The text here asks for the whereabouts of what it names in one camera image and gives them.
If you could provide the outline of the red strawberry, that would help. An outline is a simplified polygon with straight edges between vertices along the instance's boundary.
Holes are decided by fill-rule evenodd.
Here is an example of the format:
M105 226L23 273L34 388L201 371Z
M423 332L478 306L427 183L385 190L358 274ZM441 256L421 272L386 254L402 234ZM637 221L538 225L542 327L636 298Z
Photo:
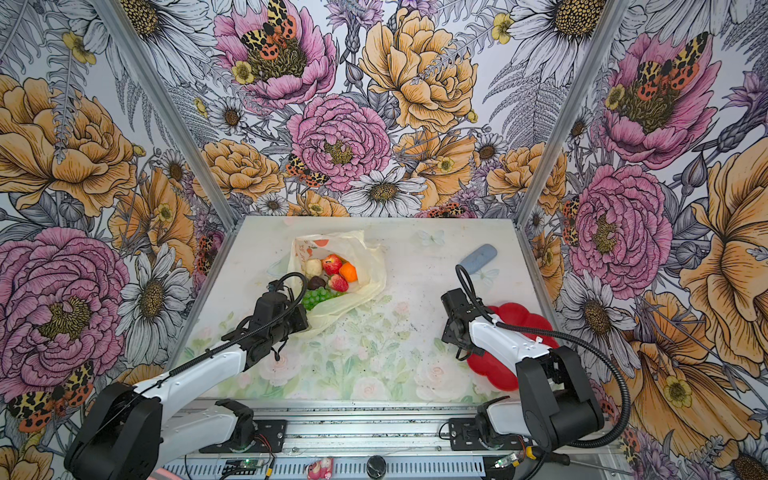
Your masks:
M349 289L349 283L339 274L332 275L328 279L327 286L330 290L338 293L345 293Z

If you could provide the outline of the cream plastic bag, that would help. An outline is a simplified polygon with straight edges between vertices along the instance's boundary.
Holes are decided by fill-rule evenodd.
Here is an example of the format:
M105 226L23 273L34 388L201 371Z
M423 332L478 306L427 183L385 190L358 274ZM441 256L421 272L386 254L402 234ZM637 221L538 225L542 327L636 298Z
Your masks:
M301 305L308 328L298 334L303 339L320 334L386 286L383 250L361 230L295 238L288 270L307 281Z

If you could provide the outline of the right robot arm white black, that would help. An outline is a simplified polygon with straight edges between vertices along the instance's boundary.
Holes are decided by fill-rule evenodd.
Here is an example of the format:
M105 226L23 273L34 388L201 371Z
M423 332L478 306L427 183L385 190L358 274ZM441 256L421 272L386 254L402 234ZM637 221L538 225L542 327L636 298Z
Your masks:
M556 343L558 333L542 316L518 303L485 307L460 289L441 302L442 341L504 393L481 404L474 419L451 421L454 449L593 449L619 434L606 430L579 355Z

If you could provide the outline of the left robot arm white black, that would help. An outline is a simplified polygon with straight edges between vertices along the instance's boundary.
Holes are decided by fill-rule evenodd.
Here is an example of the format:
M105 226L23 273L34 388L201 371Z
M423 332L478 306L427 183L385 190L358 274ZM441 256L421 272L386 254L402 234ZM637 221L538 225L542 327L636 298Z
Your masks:
M246 449L256 437L254 415L234 400L196 414L184 408L267 356L308 327L301 296L272 288L222 343L149 380L117 382L99 393L64 459L76 479L147 479L158 467L212 445Z

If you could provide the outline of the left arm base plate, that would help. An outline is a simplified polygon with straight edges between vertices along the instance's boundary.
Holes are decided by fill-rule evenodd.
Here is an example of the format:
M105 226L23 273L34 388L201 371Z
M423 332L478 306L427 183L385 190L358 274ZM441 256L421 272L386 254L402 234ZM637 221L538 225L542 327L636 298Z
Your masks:
M232 437L199 450L205 454L281 453L286 438L286 420L255 420L250 426L237 426Z

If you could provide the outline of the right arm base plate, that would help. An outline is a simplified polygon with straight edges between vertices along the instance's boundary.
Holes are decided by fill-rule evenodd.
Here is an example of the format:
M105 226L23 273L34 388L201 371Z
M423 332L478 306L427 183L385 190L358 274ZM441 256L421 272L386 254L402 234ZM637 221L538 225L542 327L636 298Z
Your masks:
M518 434L497 434L477 418L451 418L438 432L447 440L452 451L511 451L524 450L528 438Z

